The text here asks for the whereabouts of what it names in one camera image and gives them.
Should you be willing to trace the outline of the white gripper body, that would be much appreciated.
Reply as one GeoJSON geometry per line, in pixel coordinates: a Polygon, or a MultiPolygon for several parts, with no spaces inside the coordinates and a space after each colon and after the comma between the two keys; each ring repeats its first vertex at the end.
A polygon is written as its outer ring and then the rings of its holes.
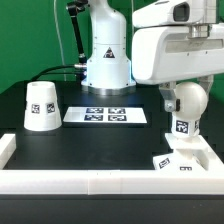
{"type": "Polygon", "coordinates": [[[186,26],[139,29],[132,41],[132,73],[155,85],[224,73],[224,24],[207,38],[190,38],[186,26]]]}

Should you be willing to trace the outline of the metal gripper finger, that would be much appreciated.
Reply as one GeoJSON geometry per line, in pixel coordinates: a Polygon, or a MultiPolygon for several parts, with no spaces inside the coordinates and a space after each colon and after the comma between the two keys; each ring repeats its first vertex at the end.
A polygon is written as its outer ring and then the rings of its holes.
{"type": "Polygon", "coordinates": [[[204,89],[206,94],[209,94],[214,82],[214,76],[208,75],[204,77],[199,77],[198,81],[199,81],[199,85],[204,89]]]}
{"type": "Polygon", "coordinates": [[[164,109],[166,112],[180,110],[180,100],[176,97],[175,89],[175,82],[166,82],[159,85],[159,91],[164,99],[164,109]]]}

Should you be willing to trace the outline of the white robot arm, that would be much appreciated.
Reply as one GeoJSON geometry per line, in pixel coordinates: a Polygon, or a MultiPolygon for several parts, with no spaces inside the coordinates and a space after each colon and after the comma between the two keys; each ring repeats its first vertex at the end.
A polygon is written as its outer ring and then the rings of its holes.
{"type": "Polygon", "coordinates": [[[116,95],[135,84],[160,86],[165,110],[178,109],[175,84],[197,78],[209,90],[224,73],[224,23],[218,0],[157,0],[132,14],[137,28],[126,56],[126,20],[107,0],[89,0],[92,55],[83,87],[116,95]]]}

